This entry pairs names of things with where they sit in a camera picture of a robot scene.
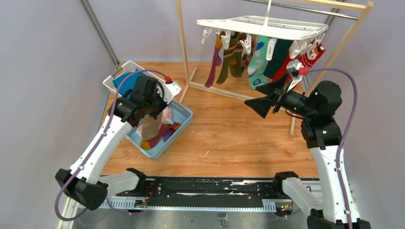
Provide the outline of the white clip sock hanger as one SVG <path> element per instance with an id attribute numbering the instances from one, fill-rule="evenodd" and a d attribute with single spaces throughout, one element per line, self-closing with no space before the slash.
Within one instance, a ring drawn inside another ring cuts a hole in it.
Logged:
<path id="1" fill-rule="evenodd" d="M 329 28 L 327 24 L 271 18 L 269 16 L 271 3 L 272 1 L 268 2 L 264 17 L 239 16 L 228 19 L 197 20 L 198 25 L 206 27 L 202 35 L 202 44 L 205 43 L 213 28 L 216 29 L 225 49 L 229 48 L 231 35 L 234 32 L 245 33 L 246 39 L 240 44 L 243 50 L 250 54 L 251 35 L 265 36 L 270 38 L 266 52 L 266 59 L 270 61 L 274 55 L 275 45 L 280 39 L 293 41 L 292 49 L 289 51 L 291 59 L 314 48 L 322 41 L 325 31 Z"/>

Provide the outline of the purple striped sock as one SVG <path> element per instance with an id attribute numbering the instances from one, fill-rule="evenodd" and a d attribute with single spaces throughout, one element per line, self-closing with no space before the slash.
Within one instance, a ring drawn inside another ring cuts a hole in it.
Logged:
<path id="1" fill-rule="evenodd" d="M 143 139 L 140 143 L 140 147 L 144 150 L 151 150 L 161 139 L 163 139 L 163 142 L 166 142 L 180 128 L 180 126 L 181 124 L 177 122 L 174 122 L 172 125 L 162 125 L 158 136 L 150 140 Z"/>

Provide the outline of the pink patterned sock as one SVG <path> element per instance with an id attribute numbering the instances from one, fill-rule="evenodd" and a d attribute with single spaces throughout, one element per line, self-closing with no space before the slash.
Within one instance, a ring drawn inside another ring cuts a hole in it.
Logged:
<path id="1" fill-rule="evenodd" d="M 162 112 L 163 112 L 163 115 L 162 115 L 162 120 L 161 120 L 160 126 L 174 124 L 174 122 L 172 120 L 172 109 L 170 107 L 166 107 Z M 136 134 L 142 138 L 141 132 L 142 132 L 142 120 L 140 122 L 140 125 L 136 129 Z"/>

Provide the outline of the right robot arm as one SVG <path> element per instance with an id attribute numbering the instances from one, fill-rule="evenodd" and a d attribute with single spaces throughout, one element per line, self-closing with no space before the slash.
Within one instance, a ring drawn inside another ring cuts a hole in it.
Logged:
<path id="1" fill-rule="evenodd" d="M 256 87 L 263 97 L 245 104 L 261 117 L 280 108 L 302 117 L 301 133 L 316 163 L 322 200 L 306 188 L 293 173 L 276 175 L 273 193 L 277 198 L 290 197 L 307 216 L 309 229 L 369 229 L 361 219 L 348 188 L 345 172 L 343 134 L 334 119 L 342 103 L 340 87 L 331 81 L 320 82 L 309 97 L 289 89 L 283 76 Z"/>

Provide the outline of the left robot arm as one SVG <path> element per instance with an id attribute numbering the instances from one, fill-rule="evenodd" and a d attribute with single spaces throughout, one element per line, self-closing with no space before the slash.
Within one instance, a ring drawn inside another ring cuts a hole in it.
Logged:
<path id="1" fill-rule="evenodd" d="M 117 145 L 144 116 L 157 118 L 181 91 L 172 79 L 165 76 L 161 83 L 157 78 L 140 75 L 133 89 L 116 97 L 101 129 L 88 148 L 69 169 L 59 169 L 55 179 L 62 194 L 83 205 L 88 210 L 99 208 L 106 198 L 123 191 L 136 197 L 146 193 L 145 175 L 128 168 L 120 174 L 102 176 L 106 162 Z"/>

